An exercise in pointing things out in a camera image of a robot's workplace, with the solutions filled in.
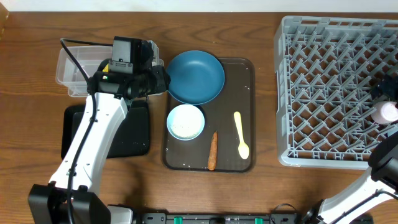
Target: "transparent plastic bin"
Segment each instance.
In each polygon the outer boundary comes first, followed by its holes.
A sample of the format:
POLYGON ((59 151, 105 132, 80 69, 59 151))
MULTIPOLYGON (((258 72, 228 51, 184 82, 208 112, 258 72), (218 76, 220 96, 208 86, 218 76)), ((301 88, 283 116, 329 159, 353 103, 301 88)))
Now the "transparent plastic bin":
POLYGON ((369 93, 398 75, 397 35, 398 21, 283 18, 274 38, 281 164, 368 167, 373 149, 398 130, 371 119, 369 93))
MULTIPOLYGON (((152 50, 154 51, 152 64, 163 65, 163 61, 159 58, 159 48, 153 41, 148 40, 148 42, 152 44, 152 50)), ((79 61, 87 75, 92 77, 100 63, 104 59, 112 57, 113 48, 107 46, 78 46, 68 47, 68 49, 79 61)), ((87 84, 83 75, 64 49, 60 51, 55 80, 58 84, 68 87, 68 94, 72 97, 88 96, 87 84)))

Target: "blue bowl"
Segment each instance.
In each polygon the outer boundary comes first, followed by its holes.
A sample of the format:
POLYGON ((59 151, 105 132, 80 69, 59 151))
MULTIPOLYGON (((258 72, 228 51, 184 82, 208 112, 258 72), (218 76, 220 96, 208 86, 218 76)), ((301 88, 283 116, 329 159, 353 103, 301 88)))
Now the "blue bowl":
POLYGON ((214 99, 223 89, 224 69, 209 53, 191 50, 176 56, 167 67, 169 93, 178 101, 200 105, 214 99))

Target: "yellow spoon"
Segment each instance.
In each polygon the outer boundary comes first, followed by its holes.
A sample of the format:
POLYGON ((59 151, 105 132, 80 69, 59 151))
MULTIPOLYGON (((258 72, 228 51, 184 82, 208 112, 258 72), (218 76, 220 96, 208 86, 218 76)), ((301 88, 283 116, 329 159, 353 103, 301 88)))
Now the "yellow spoon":
POLYGON ((242 159, 247 159, 249 157, 249 146, 246 143, 244 143, 244 139, 243 139, 241 113, 239 113, 238 111, 235 112, 234 119, 235 119, 236 129, 238 130, 239 141, 240 141, 239 146, 238 146, 239 155, 242 157, 242 159))

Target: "clear plastic container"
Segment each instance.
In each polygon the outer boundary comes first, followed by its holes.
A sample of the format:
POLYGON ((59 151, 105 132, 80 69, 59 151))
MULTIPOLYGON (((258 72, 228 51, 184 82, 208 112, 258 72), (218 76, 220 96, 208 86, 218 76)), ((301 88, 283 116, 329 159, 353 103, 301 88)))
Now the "clear plastic container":
MULTIPOLYGON (((159 48, 153 41, 148 40, 148 42, 152 44, 152 50, 154 51, 152 64, 163 65, 163 61, 159 58, 159 48)), ((113 48, 105 46, 78 46, 68 47, 68 49, 78 60, 87 75, 92 77, 100 63, 104 59, 112 57, 113 48)), ((72 97, 84 97, 88 95, 87 84, 83 75, 64 49, 60 51, 55 80, 58 84, 68 87, 68 94, 72 97)))

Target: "white bowl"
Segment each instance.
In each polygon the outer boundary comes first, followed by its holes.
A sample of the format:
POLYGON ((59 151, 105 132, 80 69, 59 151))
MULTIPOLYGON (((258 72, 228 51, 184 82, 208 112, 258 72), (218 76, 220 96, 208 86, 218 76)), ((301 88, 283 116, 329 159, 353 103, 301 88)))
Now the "white bowl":
POLYGON ((196 106, 180 105, 170 111, 166 125, 173 137, 188 141, 203 131, 205 117, 196 106))

